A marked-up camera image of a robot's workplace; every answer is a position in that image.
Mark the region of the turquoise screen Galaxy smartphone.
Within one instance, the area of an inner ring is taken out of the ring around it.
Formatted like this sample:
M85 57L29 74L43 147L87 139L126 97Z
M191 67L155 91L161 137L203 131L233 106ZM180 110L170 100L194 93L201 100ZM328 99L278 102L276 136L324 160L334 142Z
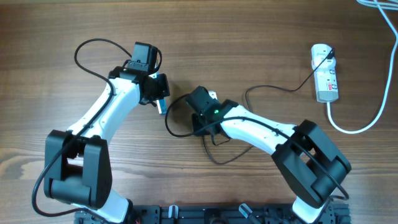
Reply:
M165 97L169 95L169 84L167 81L167 76L164 73L156 73L155 78L160 83L161 96L157 99L157 107L160 114L166 114L167 104L165 102Z

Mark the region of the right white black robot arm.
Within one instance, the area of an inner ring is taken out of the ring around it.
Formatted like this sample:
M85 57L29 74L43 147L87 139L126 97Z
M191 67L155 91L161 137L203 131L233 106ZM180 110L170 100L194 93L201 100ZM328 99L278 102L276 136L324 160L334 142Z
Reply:
M351 171L351 164L314 122L284 124L256 115L239 103L220 103L203 86L186 98L194 111L195 135L237 139L269 154L296 195L293 214L304 223L316 223L334 191Z

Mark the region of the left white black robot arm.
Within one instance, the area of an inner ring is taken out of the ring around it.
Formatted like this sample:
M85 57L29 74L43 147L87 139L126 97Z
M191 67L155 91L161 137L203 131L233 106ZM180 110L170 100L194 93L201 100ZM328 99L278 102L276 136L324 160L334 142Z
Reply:
M45 167L32 191L32 206L44 217L81 213L100 223L138 223L131 200L112 189L109 144L125 117L138 105L155 106L170 95L159 73L161 51L136 42L121 66L107 77L93 106L65 131L45 140Z

